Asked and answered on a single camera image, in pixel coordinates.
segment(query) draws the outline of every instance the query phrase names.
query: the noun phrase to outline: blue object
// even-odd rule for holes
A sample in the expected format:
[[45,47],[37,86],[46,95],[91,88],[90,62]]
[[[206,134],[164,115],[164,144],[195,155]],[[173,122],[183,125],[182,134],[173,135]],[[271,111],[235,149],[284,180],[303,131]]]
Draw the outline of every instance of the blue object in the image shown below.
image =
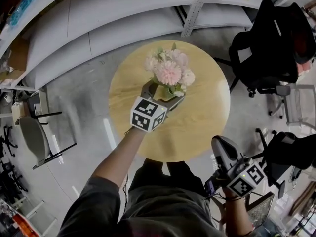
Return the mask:
[[22,14],[34,0],[22,0],[10,17],[9,25],[15,26],[20,20]]

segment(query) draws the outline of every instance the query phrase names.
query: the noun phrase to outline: gray shirt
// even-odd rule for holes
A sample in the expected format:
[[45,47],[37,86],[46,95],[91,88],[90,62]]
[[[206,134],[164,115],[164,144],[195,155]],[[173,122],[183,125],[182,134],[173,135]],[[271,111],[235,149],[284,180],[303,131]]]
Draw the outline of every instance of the gray shirt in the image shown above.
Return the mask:
[[143,186],[129,193],[119,219],[119,188],[92,177],[69,209],[59,237],[223,237],[211,222],[208,202],[195,192],[164,186]]

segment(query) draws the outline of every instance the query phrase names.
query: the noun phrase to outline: person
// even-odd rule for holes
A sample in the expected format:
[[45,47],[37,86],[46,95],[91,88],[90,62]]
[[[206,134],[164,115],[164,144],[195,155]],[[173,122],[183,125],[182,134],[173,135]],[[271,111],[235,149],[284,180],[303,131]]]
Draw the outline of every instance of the person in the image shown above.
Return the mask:
[[[126,212],[119,219],[119,187],[146,132],[133,127],[120,144],[95,169],[81,195],[62,223],[59,237],[221,237],[211,221],[209,202],[200,178],[184,162],[167,163],[146,159],[137,170],[128,191]],[[226,234],[252,234],[252,225],[242,199],[228,189]]]

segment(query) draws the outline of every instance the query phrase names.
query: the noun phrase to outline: concrete floor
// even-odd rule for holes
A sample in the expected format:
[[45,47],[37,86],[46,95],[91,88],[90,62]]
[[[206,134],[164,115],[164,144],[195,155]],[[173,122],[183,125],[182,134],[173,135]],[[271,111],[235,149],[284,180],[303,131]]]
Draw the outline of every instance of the concrete floor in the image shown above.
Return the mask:
[[[47,235],[56,236],[65,214],[78,198],[87,179],[96,166],[111,152],[112,148],[107,136],[109,129],[106,126],[107,121],[111,124],[108,113],[108,92],[118,65],[128,54],[156,40],[181,40],[198,46],[212,57],[229,59],[228,48],[234,36],[240,31],[243,31],[243,28],[201,29],[193,31],[187,38],[181,38],[180,34],[171,34],[141,41],[96,57],[49,83],[47,95],[50,112],[63,112],[62,115],[50,117],[49,126],[45,127],[51,149],[52,151],[58,151],[58,148],[62,150],[74,141],[77,142],[77,146],[68,150],[62,157],[32,170],[35,159],[21,137],[20,128],[13,129],[12,140],[19,145],[19,148],[15,150],[16,157],[10,158],[10,161],[23,174],[23,179],[29,189],[26,196],[30,204],[36,205],[41,200],[45,201],[44,206],[32,219],[34,225],[40,231],[44,231],[49,222],[57,218],[57,224]],[[234,79],[231,68],[225,65],[221,65],[221,68],[230,85]],[[314,74],[313,77],[308,78],[311,82],[313,78],[316,78],[316,72]],[[260,94],[257,94],[255,98],[249,98],[246,87],[238,83],[231,94],[230,116],[223,135],[238,143],[240,149],[247,154],[253,155],[260,152],[259,137],[254,132],[255,128],[289,130],[285,120],[280,120],[277,116],[268,116],[268,104],[273,104],[272,100]],[[11,123],[11,118],[2,119],[2,126]],[[112,132],[118,143],[120,138],[114,129]],[[127,187],[143,161],[142,157],[136,156],[129,171]],[[206,181],[213,173],[214,158],[212,158],[211,148],[207,152],[201,152],[199,157],[187,161],[187,164],[196,176]],[[307,176],[302,175],[301,179],[295,190],[292,184],[286,187],[292,200],[295,200],[309,183]],[[258,191],[265,193],[269,189],[263,183]],[[123,193],[121,193],[121,203],[122,205],[125,203]],[[271,213],[276,221],[285,217],[284,213],[291,206],[290,202],[286,203],[286,208],[282,209],[281,214],[276,212],[277,208],[273,205]],[[218,211],[213,205],[212,213],[219,219]]]

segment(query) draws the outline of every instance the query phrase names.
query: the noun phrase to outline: round wooden table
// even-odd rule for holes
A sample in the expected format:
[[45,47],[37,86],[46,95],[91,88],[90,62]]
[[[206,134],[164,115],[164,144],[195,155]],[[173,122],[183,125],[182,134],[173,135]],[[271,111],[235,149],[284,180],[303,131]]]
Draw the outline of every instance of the round wooden table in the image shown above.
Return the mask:
[[[146,158],[175,162],[196,157],[211,147],[211,139],[220,135],[230,110],[230,93],[226,78],[218,64],[198,47],[174,40],[157,41],[131,53],[117,69],[109,92],[109,112],[121,137],[130,129],[130,110],[142,86],[152,73],[144,69],[145,59],[158,47],[186,53],[189,67],[196,75],[185,99],[168,113],[164,124],[148,133],[138,151]],[[158,87],[155,99],[162,96]]]

